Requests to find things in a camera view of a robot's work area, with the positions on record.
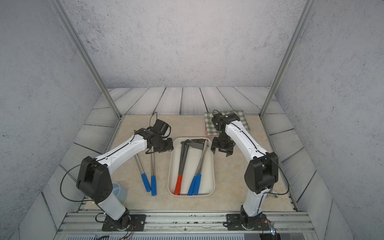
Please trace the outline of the white rectangular storage tray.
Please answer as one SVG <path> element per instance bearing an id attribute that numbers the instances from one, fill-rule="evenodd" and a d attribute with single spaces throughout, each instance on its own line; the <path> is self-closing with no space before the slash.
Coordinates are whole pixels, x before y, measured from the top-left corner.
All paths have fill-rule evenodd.
<path id="1" fill-rule="evenodd" d="M 214 192 L 216 183 L 215 183 L 215 171 L 214 171 L 214 155 L 210 150 L 212 141 L 208 138 L 199 138 L 199 137 L 177 138 L 173 141 L 174 149 L 171 153 L 170 170 L 169 170 L 169 177 L 168 177 L 168 190 L 171 195 L 177 197 L 177 195 L 174 194 L 174 191 L 177 183 L 178 171 L 179 171 L 179 165 L 180 165 L 180 156 L 181 156 L 181 148 L 182 148 L 181 142 L 187 139 L 207 139 L 208 147 L 207 147 L 204 164 L 202 168 L 201 185 L 200 185 L 200 190 L 198 195 L 188 196 L 188 191 L 189 191 L 192 179 L 194 177 L 194 174 L 196 172 L 196 169 L 202 154 L 202 150 L 189 147 L 187 160 L 186 160 L 184 173 L 183 173 L 181 194 L 178 196 L 179 197 L 209 196 Z"/>

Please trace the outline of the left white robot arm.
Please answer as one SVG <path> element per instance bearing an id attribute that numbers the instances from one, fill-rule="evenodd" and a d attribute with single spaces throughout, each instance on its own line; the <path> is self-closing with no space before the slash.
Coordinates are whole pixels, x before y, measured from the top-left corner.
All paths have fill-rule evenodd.
<path id="1" fill-rule="evenodd" d="M 171 127 L 141 128 L 116 148 L 96 158 L 86 157 L 82 160 L 77 188 L 102 209 L 114 221 L 125 219 L 129 210 L 113 194 L 111 176 L 126 161 L 147 150 L 154 152 L 170 152 L 173 140 L 166 133 Z"/>

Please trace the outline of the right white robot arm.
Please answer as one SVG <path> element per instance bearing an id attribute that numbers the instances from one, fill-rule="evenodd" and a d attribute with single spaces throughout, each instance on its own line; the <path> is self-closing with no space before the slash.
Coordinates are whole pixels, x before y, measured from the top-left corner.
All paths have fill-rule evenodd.
<path id="1" fill-rule="evenodd" d="M 241 206 L 240 218 L 244 226 L 259 222 L 263 219 L 262 205 L 279 180 L 278 157 L 262 148 L 243 126 L 235 113 L 223 115 L 213 114 L 212 123 L 219 136 L 212 142 L 211 151 L 225 153 L 227 157 L 237 146 L 248 162 L 244 174 L 245 183 L 249 189 L 247 198 Z"/>

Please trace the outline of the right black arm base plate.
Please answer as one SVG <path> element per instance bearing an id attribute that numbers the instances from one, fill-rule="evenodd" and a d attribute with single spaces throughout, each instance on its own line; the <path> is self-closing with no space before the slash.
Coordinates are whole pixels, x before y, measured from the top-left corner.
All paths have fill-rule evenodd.
<path id="1" fill-rule="evenodd" d="M 227 214 L 223 226 L 229 231 L 267 231 L 270 229 L 270 221 L 263 213 L 254 217 L 248 217 L 245 213 Z"/>

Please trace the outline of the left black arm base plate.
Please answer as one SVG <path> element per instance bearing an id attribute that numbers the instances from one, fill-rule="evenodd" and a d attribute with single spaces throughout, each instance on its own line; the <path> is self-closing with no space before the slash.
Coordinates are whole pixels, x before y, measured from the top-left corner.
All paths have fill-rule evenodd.
<path id="1" fill-rule="evenodd" d="M 120 220 L 113 220 L 106 215 L 103 221 L 102 232 L 142 232 L 146 223 L 146 215 L 124 215 Z"/>

